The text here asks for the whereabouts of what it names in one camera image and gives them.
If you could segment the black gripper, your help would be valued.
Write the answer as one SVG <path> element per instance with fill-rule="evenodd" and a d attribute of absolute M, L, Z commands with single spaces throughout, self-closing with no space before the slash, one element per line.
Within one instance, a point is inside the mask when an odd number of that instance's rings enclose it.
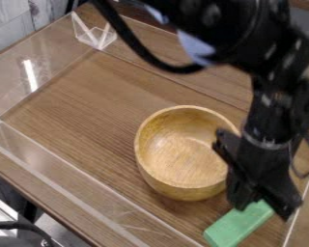
<path fill-rule="evenodd" d="M 290 146 L 298 138 L 283 124 L 246 123 L 242 134 L 214 132 L 211 148 L 227 165 L 226 199 L 243 211 L 263 201 L 287 220 L 302 204 L 290 178 Z"/>

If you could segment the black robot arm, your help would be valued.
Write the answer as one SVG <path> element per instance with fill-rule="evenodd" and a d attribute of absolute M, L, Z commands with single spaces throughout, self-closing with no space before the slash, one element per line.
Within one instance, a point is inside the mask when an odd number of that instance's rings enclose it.
<path fill-rule="evenodd" d="M 262 200 L 282 219 L 302 204 L 290 177 L 306 178 L 293 156 L 309 141 L 309 35 L 290 23 L 289 0 L 139 0 L 170 24 L 194 64 L 226 63 L 250 75 L 250 111 L 235 135 L 221 129 L 211 147 L 227 163 L 227 201 L 239 210 Z"/>

